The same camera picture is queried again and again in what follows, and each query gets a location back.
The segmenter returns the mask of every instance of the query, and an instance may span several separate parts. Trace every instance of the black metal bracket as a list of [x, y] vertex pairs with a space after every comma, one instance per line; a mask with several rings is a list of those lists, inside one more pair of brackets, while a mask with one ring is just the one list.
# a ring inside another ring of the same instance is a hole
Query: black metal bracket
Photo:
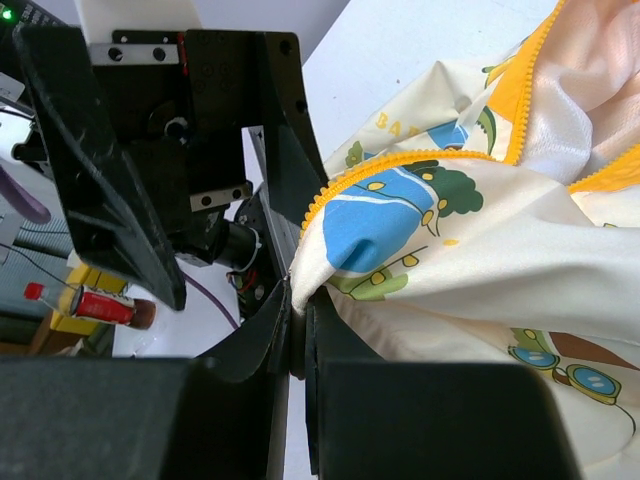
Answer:
[[[202, 225], [225, 207], [207, 209], [206, 193], [246, 182], [242, 128], [263, 126], [271, 207], [290, 221], [303, 221], [327, 182], [298, 40], [289, 33], [120, 31], [114, 45], [123, 38], [129, 47], [153, 41], [177, 48], [180, 62], [97, 66], [79, 29], [14, 32], [79, 256], [181, 310], [186, 290], [175, 247], [197, 245], [185, 247], [192, 253], [213, 241]], [[177, 136], [167, 133], [172, 118], [187, 124], [174, 122], [184, 129]], [[202, 211], [194, 210], [198, 195]]]

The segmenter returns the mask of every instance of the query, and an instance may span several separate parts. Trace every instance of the white surface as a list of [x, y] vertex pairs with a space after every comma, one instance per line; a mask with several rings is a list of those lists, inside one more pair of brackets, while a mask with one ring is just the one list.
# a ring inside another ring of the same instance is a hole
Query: white surface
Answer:
[[201, 28], [191, 0], [75, 0], [87, 43], [110, 43], [114, 30]]
[[326, 159], [437, 60], [501, 53], [529, 35], [555, 0], [352, 0], [304, 66]]
[[[180, 262], [180, 267], [214, 293], [231, 314], [238, 318], [235, 291], [227, 283], [226, 270], [218, 265], [197, 268]], [[132, 287], [127, 295], [153, 299], [140, 287]], [[227, 320], [209, 299], [187, 284], [187, 305], [176, 313], [156, 302], [155, 325], [147, 332], [117, 327], [114, 356], [130, 357], [194, 357], [208, 350], [232, 332]]]

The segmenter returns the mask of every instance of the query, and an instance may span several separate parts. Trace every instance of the blue printed shape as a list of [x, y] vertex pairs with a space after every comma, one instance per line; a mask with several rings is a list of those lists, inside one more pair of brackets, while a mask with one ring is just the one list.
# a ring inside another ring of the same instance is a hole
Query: blue printed shape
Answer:
[[325, 207], [327, 260], [338, 270], [368, 273], [399, 252], [436, 203], [425, 182], [390, 169], [353, 185]]
[[588, 367], [579, 367], [573, 371], [573, 378], [584, 388], [602, 395], [616, 393], [616, 385], [607, 376]]
[[451, 147], [462, 148], [469, 138], [469, 134], [464, 128], [457, 125], [455, 120], [430, 128], [427, 133], [435, 144], [443, 150]]
[[558, 357], [547, 352], [535, 352], [526, 348], [513, 348], [511, 354], [521, 362], [532, 367], [549, 369], [558, 364]]

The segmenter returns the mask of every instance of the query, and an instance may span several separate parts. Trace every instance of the wire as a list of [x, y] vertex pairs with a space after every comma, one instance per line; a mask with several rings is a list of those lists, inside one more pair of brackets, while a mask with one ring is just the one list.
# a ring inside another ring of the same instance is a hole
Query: wire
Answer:
[[618, 407], [620, 410], [622, 410], [624, 413], [626, 413], [627, 416], [631, 419], [631, 426], [633, 428], [632, 436], [635, 436], [635, 434], [636, 434], [636, 419], [633, 418], [633, 416], [629, 412], [627, 412], [624, 408], [622, 408], [620, 405], [615, 404], [615, 406]]
[[30, 122], [33, 122], [33, 118], [31, 118], [28, 115], [25, 115], [24, 113], [20, 113], [20, 112], [14, 112], [13, 110], [0, 110], [0, 113], [4, 113], [5, 115], [11, 115], [12, 117], [18, 117], [18, 118], [24, 118], [25, 120], [29, 120]]
[[2, 165], [0, 165], [0, 195], [27, 220], [38, 225], [51, 221], [49, 209], [16, 182]]
[[238, 293], [248, 292], [249, 289], [253, 286], [253, 284], [256, 283], [257, 279], [258, 279], [258, 272], [256, 270], [251, 270], [251, 272], [247, 276], [247, 284], [244, 285], [240, 290], [238, 290]]
[[20, 230], [23, 232], [31, 232], [31, 233], [45, 233], [47, 235], [71, 235], [69, 232], [64, 232], [62, 230], [34, 230], [33, 228], [20, 227]]
[[224, 317], [227, 319], [227, 322], [229, 322], [229, 325], [231, 325], [231, 328], [233, 328], [234, 330], [237, 330], [238, 328], [240, 328], [235, 318], [233, 318], [233, 315], [231, 315], [231, 313], [229, 313], [229, 310], [227, 310], [227, 308], [222, 304], [222, 302], [218, 300], [218, 297], [216, 297], [213, 293], [207, 290], [201, 283], [196, 281], [196, 279], [190, 277], [185, 272], [182, 272], [182, 274], [184, 275], [184, 278], [189, 285], [191, 285], [193, 288], [198, 290], [202, 295], [207, 297], [207, 299], [209, 299], [209, 301], [213, 303], [218, 308], [218, 310], [220, 310], [220, 313], [222, 313], [222, 315], [224, 315]]
[[67, 282], [65, 282], [64, 280], [61, 280], [60, 278], [56, 277], [53, 273], [49, 272], [47, 269], [42, 268], [40, 265], [38, 265], [34, 260], [31, 259], [31, 257], [29, 255], [27, 255], [26, 253], [22, 253], [20, 250], [18, 250], [17, 248], [13, 248], [9, 245], [5, 245], [4, 243], [0, 243], [0, 247], [4, 247], [7, 250], [10, 250], [14, 253], [17, 253], [18, 255], [20, 255], [21, 257], [23, 257], [25, 260], [27, 260], [31, 265], [33, 265], [34, 267], [36, 267], [38, 270], [40, 270], [43, 273], [46, 273], [47, 275], [49, 275], [51, 278], [53, 278], [56, 282], [60, 282], [63, 285], [67, 285]]

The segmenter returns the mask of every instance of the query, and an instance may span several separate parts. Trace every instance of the bolt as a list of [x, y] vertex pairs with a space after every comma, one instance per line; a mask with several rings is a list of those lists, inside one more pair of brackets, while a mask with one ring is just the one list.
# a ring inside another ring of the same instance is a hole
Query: bolt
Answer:
[[167, 54], [163, 49], [155, 48], [153, 50], [153, 58], [155, 58], [159, 62], [164, 62], [164, 59], [167, 58]]
[[107, 52], [107, 54], [109, 55], [109, 58], [111, 60], [113, 60], [114, 62], [121, 62], [122, 61], [122, 57], [124, 57], [124, 54], [122, 53], [122, 50], [120, 50], [119, 48], [110, 48], [109, 51]]
[[255, 291], [253, 292], [254, 297], [256, 297], [257, 301], [262, 300], [262, 298], [264, 297], [264, 285], [258, 285], [255, 289]]
[[198, 32], [197, 38], [200, 45], [209, 45], [209, 35], [206, 32]]
[[204, 83], [202, 80], [196, 80], [195, 83], [193, 84], [193, 89], [195, 90], [196, 93], [204, 92], [205, 88], [207, 88], [207, 84]]

